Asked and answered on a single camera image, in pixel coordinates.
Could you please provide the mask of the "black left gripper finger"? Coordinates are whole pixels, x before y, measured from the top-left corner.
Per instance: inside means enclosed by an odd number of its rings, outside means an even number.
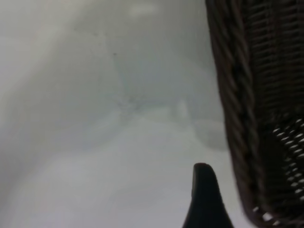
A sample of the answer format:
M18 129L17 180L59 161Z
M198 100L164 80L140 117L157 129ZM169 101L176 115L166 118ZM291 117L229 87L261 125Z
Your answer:
M196 163L193 167L191 203L183 228L232 228L219 184L212 167Z

